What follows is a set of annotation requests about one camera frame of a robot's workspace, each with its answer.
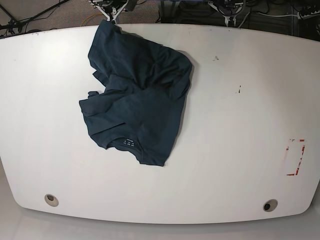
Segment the dark teal T-shirt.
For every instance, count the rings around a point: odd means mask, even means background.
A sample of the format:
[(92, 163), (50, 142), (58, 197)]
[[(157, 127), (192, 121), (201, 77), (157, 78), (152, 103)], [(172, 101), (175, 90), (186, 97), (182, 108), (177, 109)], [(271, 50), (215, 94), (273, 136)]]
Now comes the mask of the dark teal T-shirt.
[(179, 132), (191, 61), (106, 20), (88, 59), (105, 87), (79, 101), (90, 138), (101, 148), (130, 152), (140, 164), (164, 166)]

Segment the red tape rectangle marking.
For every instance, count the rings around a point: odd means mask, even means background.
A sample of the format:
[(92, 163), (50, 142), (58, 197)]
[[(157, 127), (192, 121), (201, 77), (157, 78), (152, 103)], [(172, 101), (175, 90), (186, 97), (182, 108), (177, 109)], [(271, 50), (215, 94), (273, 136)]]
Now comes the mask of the red tape rectangle marking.
[(305, 151), (304, 139), (289, 139), (285, 152), (284, 173), (286, 176), (296, 176), (299, 172)]

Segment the white power strip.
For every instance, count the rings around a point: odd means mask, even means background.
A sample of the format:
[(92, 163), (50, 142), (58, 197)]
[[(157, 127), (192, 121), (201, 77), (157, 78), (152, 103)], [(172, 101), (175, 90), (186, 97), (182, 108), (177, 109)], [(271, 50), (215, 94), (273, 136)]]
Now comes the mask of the white power strip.
[(304, 6), (298, 13), (298, 18), (306, 20), (320, 15), (320, 4)]

